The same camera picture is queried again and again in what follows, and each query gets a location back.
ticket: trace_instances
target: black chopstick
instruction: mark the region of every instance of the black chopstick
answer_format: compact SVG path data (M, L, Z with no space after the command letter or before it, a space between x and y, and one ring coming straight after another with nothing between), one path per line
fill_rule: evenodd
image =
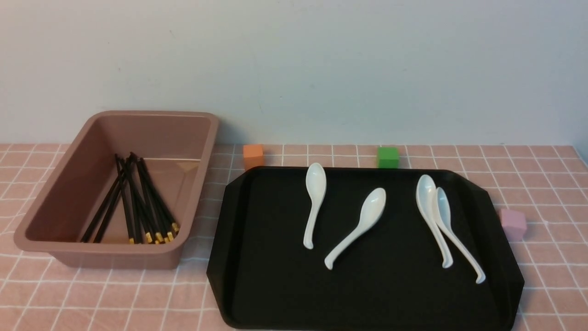
M121 196L121 186L118 185L118 186L116 186L116 189L113 192L110 204L108 206L108 209L106 210L106 214L104 214L104 219L102 220L102 223L100 224L100 227L98 228L98 232L96 232L96 237L94 237L94 243L99 243L100 241L102 241L102 237L104 236L104 233L106 232L106 228L108 227L108 224L110 223L110 220L112 219L112 215L114 214L114 209L116 207L116 203L118 202L118 198L120 196Z
M137 169L139 171L139 175L143 175L145 177L146 183L147 183L148 187L151 189L151 193L153 194L153 197L158 202L158 205L161 207L163 214L166 216L164 219L171 224L175 233L178 233L179 226L176 223L175 219L173 218L173 215L169 211L167 205L163 201L162 197L159 195L159 192L155 188L155 185L153 184L153 181L151 180L151 176L149 175L149 171L147 170L147 166L146 166L145 160L143 158L139 158L139 162L137 162Z
M159 229L161 231L161 234L165 235L165 237L162 238L161 241L164 241L167 243L167 242L173 240L171 223L166 221L166 217L163 215L163 212L161 210L161 206L155 200L155 197L153 196L153 192L151 191L151 188L145 183L147 181L147 179L141 173L139 173L139 178L141 179L141 184L143 185L143 196L145 197L145 201L147 202L147 201L151 200L151 206L153 207L153 213L155 215L155 219L156 219L157 223L159 224Z
M139 181L141 182L141 189L143 190L143 199L145 200L145 208L150 216L153 217L155 221L155 226L157 227L155 232L155 237L159 240L160 243L163 243L163 236L162 233L165 233L165 227L162 227L162 220L157 217L157 212L155 210L155 206L151 203L151 197L149 196L147 185L145 184L145 179L141 176L141 172L139 172Z
M122 207L125 210L125 220L126 220L126 232L129 236L129 242L134 244L137 242L137 238L135 238L133 232L133 223L131 220L131 212L129 211L129 202L126 199L126 185L125 180L123 179L124 172L121 170L121 165L119 163L124 164L123 159L120 159L117 154L114 154L114 162L116 163L116 170L118 172L118 181L119 185L121 186L121 196L122 196Z
M112 183L112 186L108 190L108 193L104 197L104 200L100 204L100 207L98 207L96 214L94 214L94 217L92 218L92 221L90 221L90 224L88 225L86 232L84 232L80 242L87 243L88 241L90 241L90 238L92 237L92 234L94 233L94 230L96 230L96 226L98 226L98 222L100 221L100 219L102 217L102 213L104 212L104 209L108 206L114 191L116 190L116 188L119 185L120 185L120 181L119 181L118 176L116 176L116 178L114 179L114 182Z
M135 243L142 244L143 243L143 234L141 232L141 219L139 217L139 212L137 211L137 202L135 200L135 195L131 190L131 204L132 204L132 211L133 211L133 222L135 223Z
M125 165L125 171L129 174L131 173L129 171L129 166ZM147 243L150 244L153 242L152 235L154 234L151 231L155 229L155 225L153 223L153 218L146 211L145 202L141 199L141 194L139 193L139 190L137 189L137 186L135 185L135 180L133 179L133 176L129 176L128 181L129 181L129 186L131 187L131 194L134 194L135 203L137 205L137 211L139 213L139 218L141 218L141 220L143 221L144 226L147 225L147 227L144 228L145 229L145 237L147 237Z

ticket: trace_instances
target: rectangular bin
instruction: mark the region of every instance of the rectangular bin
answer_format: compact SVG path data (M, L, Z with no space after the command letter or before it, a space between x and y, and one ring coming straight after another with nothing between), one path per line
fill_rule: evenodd
M71 267L172 269L198 207L219 120L205 112L105 111L90 118L14 234L17 247ZM166 244L129 244L122 202L100 243L80 243L116 178L114 154L143 157L180 225Z

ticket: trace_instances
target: chopstick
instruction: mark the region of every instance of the chopstick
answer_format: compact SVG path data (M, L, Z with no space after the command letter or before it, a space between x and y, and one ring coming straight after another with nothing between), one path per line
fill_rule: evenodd
M112 215L114 214L114 209L116 207L116 203L118 202L118 198L121 195L121 186L117 186L115 191L113 192L113 196L111 197L110 204L108 209L106 210L106 214L104 214L104 219L98 228L98 232L96 232L96 237L94 237L94 243L99 243L102 241L102 237L104 236L104 232L106 232L106 228L112 219Z
M158 217L158 213L157 213L157 208L156 208L156 203L152 203L152 197L149 194L149 189L147 188L147 185L145 184L145 178L141 175L141 172L139 172L139 181L141 181L141 189L143 190L143 198L145 199L145 207L147 208L147 211L150 215L153 215L153 219L155 221L155 226L158 227L158 231L155 233L155 236L157 237L157 240L159 240L160 243L163 243L165 240L163 239L162 233L166 233L166 229L165 229L165 225L163 224L163 220Z
M151 176L149 175L149 171L147 170L147 166L146 166L145 160L143 158L139 158L139 162L137 163L137 169L139 171L139 175L143 175L145 177L146 183L147 183L148 187L150 188L151 193L153 194L153 197L158 202L157 205L161 208L161 211L165 215L164 219L171 224L174 232L178 233L179 226L176 223L175 219L173 218L173 215L169 211L167 205L163 201L162 197L159 195L157 189L155 188L155 185L153 184L153 181L151 180Z
M102 241L118 205L119 198L122 198L130 244L142 244L143 231L148 244L163 244L172 241L174 235L179 231L179 226L159 191L155 188L145 160L135 153L131 153L126 160L115 154L114 159L116 178L90 221L81 242L89 242L98 225L100 226L93 242L100 243ZM139 183L136 182L133 176L133 164L137 168ZM126 182L129 183L130 200L127 196Z
M131 173L127 165L125 165L125 170L129 174ZM129 176L128 181L129 186L131 187L131 194L134 194L135 203L137 205L137 211L139 212L139 218L143 221L143 228L145 229L145 237L147 238L147 243L150 244L153 242L153 234L155 233L153 231L156 229L153 223L153 218L151 217L151 215L149 215L149 213L146 210L145 202L141 198L141 194L139 193L139 190L135 185L135 180L133 179L133 176Z
M119 162L123 162L122 159L120 159L118 157L117 154L114 154L114 162L116 163L116 170L118 172L118 181L119 181L119 185L121 186L121 195L122 195L122 207L125 210L125 220L126 220L126 231L127 234L129 236L129 242L131 244L134 244L135 242L137 242L137 238L135 236L135 233L133 232L133 223L131 220L131 214L129 211L129 202L126 199L126 186L125 186L125 180L123 179L122 175L124 174L124 172L121 170L121 165Z
M90 238L92 237L92 234L96 230L96 226L98 226L98 222L100 221L100 218L102 216L102 213L104 212L104 209L109 205L109 202L111 201L111 197L112 197L113 193L115 192L115 190L119 187L119 185L120 185L120 181L117 176L117 178L112 183L112 186L108 190L108 193L104 197L104 200L100 204L100 207L98 207L96 214L94 214L92 221L90 221L90 224L88 225L86 232L84 232L80 242L87 243L90 240Z

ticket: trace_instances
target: tray rim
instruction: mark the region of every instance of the tray rim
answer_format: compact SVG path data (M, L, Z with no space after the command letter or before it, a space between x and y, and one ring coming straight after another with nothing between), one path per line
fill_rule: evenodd
M225 188L225 195L223 196L223 202L225 201L225 197L226 197L227 193L231 193L230 192L231 189L234 191L234 192L232 192L234 195L236 195L237 197L241 196L243 194L243 191L245 190L244 187L246 187L246 185L244 185L244 182L248 179L248 177L251 176L252 174L254 174L257 171L264 170L264 169L280 169L280 170L293 170L293 169L297 169L297 170L300 170L300 169L308 169L308 167L259 166L259 167L251 168L250 170L246 171L245 173L243 173L242 175L240 175L239 177L237 177L236 179L234 179L231 183L229 183L226 186L226 188ZM458 183L464 184L465 187L467 188L467 190L469 192L471 192L472 194L474 194L474 193L478 193L478 194L482 193L482 194L485 195L484 196L484 199L487 200L487 202L490 203L490 205L492 206L492 210L494 211L494 213L492 215L492 218L494 218L495 220L498 220L498 223L500 224L499 216L498 216L498 214L496 213L496 210L493 207L493 203L492 203L492 201L490 199L490 196L489 196L488 192L485 189L479 187L477 184L469 181L465 177L463 177L460 174L458 174L458 173L456 173L454 171L451 171L451 170L443 170L443 169L379 169L379 168L325 167L325 170L327 170L327 169L337 169L337 170L342 170L342 171L345 171L345 170L350 170L350 171L369 171L369 170L372 170L372 171L373 170L376 170L376 171L378 171L378 170L383 170L383 171L402 171L402 172L407 172L407 173L408 172L421 172L421 173L427 173L427 174L430 174L430 173L445 173L445 174L448 174L450 176L455 176L455 178L456 178L455 180ZM236 187L235 188L231 188L230 186L232 184L234 184ZM222 209L223 208L221 208L221 214L219 215L219 225L221 223L221 217L223 216L223 210ZM463 209L462 212L465 214L466 213L466 210L465 210L465 208L463 208L463 204L462 204L462 209ZM234 228L234 223L235 223L235 220L232 220L232 222L231 222L231 228ZM482 224L482 226L484 228L487 226L487 222L486 221L480 221L480 223ZM479 239L477 239L475 237L475 234L472 232L471 224L469 224L469 227L470 227L469 231L471 232L472 237L473 237L476 245L478 246L479 244L477 242L479 241ZM217 226L217 230L216 230L217 232L215 234L215 241L216 241L216 238L218 237L218 233L219 233L219 230L220 229L221 229L221 227ZM503 278L503 280L506 282L503 285L503 287L506 289L507 298L509 299L509 306L511 306L510 307L511 310L508 312L508 316L505 319L501 319L501 322L504 322L505 323L504 330L510 330L512 328L514 322L515 322L516 310L517 310L518 304L514 308L512 308L512 305L511 305L511 297L512 297L511 294L512 294L512 290L513 290L513 289L511 289L512 282L510 282L511 279L509 279L509 277L507 276L507 273L505 271L504 264L505 263L512 263L512 262L514 262L514 265L516 266L516 271L517 271L515 276L517 278L519 278L517 280L521 280L522 281L522 283L520 285L520 291L517 290L518 287L514 289L514 290L517 290L518 300L520 300L520 294L521 294L520 292L522 292L522 288L524 286L524 277L522 276L522 273L520 271L520 267L519 267L519 265L518 265L518 263L517 263L517 261L516 261L516 259L514 257L514 254L512 253L512 249L510 248L510 244L509 244L509 242L508 242L508 240L506 238L506 235L504 234L503 231L501 231L501 233L502 233L502 235L500 236L500 239L502 241L502 246L504 247L505 244L506 244L506 246L508 246L509 251L510 251L510 256L506 257L510 261L507 261L507 262L504 262L504 263L500 263L499 266L500 266L500 271L502 272L502 277L501 278ZM215 249L215 243L213 243L212 249L214 251L214 249ZM495 257L498 256L498 254L496 253L496 249L492 249L492 252L493 252L493 255ZM206 275L207 275L207 277L208 277L208 279L210 281L211 289L213 291L213 295L214 295L215 300L216 300L216 302L217 302L217 304L219 306L219 310L220 310L221 316L222 316L223 320L225 321L225 323L227 323L229 326L235 327L237 329L258 329L260 327L261 328L269 327L268 325L261 325L260 326L260 325L252 325L250 323L241 323L240 321L237 321L236 319L234 319L231 314L229 314L228 310L230 310L230 309L228 309L227 307L225 307L224 304L221 304L222 302L221 302L221 299L219 298L219 296L222 296L222 293L220 293L220 292L225 292L224 291L224 288L223 289L219 289L218 286L217 286L217 284L216 284L216 282L215 281L211 281L211 278L213 278L213 277L216 276L216 274L213 271L213 269L214 269L214 265L213 264L210 264L210 261L209 261L209 264L208 264L208 267L207 267L207 270L206 270ZM271 326L271 328L272 329L292 329L291 326L285 326L285 327ZM334 327L331 327L329 329L320 329L320 330L330 330L330 329L339 330L339 329L341 329L341 327L340 326L334 326Z

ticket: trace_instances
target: white spoon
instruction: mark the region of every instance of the white spoon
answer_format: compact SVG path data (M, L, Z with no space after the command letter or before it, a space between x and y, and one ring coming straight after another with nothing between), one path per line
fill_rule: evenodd
M308 222L306 222L306 230L304 231L304 247L312 249L312 233L315 229L316 215L319 213L320 205L325 198L327 190L327 176L325 169L319 163L313 163L308 167L306 172L306 190L310 196L310 215L308 215Z
M333 263L351 243L376 224L380 216L382 216L385 205L386 191L383 188L376 188L367 196L363 202L362 210L359 213L358 226L325 257L325 266L329 270L333 270Z
M435 237L435 241L439 246L441 257L443 258L443 263L441 266L447 269L453 264L453 256L449 251L449 247L447 246L441 231L439 231L439 228L435 224L432 214L432 203L433 199L435 198L435 189L435 182L431 176L422 175L416 185L416 205L419 208L420 214L425 219L425 223L427 223L431 229L433 237Z
M486 274L474 259L472 254L467 250L466 246L455 236L451 229L451 208L449 207L449 201L447 195L442 188L437 188L435 192L435 198L433 199L433 213L435 214L435 222L441 229L441 231L455 244L457 249L462 252L469 263L472 265L477 273L476 284L480 284L486 279Z

